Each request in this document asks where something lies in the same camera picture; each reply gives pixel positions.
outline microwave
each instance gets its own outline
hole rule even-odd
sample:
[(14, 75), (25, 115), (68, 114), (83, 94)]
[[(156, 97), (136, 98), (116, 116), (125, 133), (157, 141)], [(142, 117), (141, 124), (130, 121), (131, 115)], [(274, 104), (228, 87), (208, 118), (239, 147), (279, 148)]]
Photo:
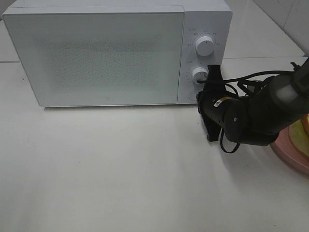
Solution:
[(231, 17), (224, 0), (17, 0), (2, 15), (44, 107), (196, 103)]

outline white wall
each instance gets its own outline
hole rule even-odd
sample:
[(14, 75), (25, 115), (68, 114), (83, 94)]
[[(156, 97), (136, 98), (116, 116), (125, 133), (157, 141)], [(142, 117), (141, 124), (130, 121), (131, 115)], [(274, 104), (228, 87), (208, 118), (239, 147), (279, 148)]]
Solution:
[(254, 0), (309, 56), (309, 0)]
[(16, 0), (0, 0), (0, 18), (1, 14), (8, 8), (10, 5), (12, 5), (13, 2)]

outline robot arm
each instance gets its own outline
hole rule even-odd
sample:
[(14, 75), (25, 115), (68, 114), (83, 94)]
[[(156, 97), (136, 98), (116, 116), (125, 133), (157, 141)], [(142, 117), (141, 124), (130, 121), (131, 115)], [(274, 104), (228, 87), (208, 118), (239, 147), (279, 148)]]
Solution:
[[(205, 83), (203, 91), (197, 95), (207, 139), (218, 141), (222, 130), (227, 139), (238, 146), (268, 145), (277, 139), (282, 129), (308, 114), (309, 59), (302, 67), (294, 66), (295, 72), (261, 72), (227, 81), (222, 79), (219, 65), (209, 66), (207, 80), (201, 81)], [(280, 75), (263, 82), (247, 80), (270, 73)], [(226, 90), (225, 85), (235, 81), (239, 81), (238, 86), (246, 92), (246, 96), (239, 97), (237, 92), (234, 94)]]

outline white table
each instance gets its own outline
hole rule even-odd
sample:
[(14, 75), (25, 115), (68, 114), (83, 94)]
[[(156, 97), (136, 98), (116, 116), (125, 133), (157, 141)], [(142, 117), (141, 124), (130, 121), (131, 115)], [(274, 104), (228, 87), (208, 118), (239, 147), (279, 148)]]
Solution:
[[(252, 0), (227, 0), (233, 18), (225, 58), (302, 57), (304, 52)], [(3, 21), (0, 62), (18, 61)]]
[[(227, 79), (291, 61), (305, 58), (222, 69)], [(308, 231), (309, 178), (269, 146), (223, 153), (195, 106), (44, 109), (19, 63), (0, 73), (1, 231)]]

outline timer knob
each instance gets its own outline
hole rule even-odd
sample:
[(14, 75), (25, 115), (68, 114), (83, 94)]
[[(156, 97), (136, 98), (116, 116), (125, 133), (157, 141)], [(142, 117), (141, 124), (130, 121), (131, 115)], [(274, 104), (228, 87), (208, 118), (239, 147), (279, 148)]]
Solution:
[(193, 69), (192, 71), (192, 81), (194, 84), (196, 85), (203, 85), (198, 83), (197, 81), (204, 81), (206, 80), (207, 76), (208, 76), (208, 69), (207, 68), (202, 68), (202, 67), (198, 67)]
[(214, 51), (214, 44), (214, 39), (210, 35), (203, 35), (197, 39), (195, 48), (200, 56), (206, 57)]

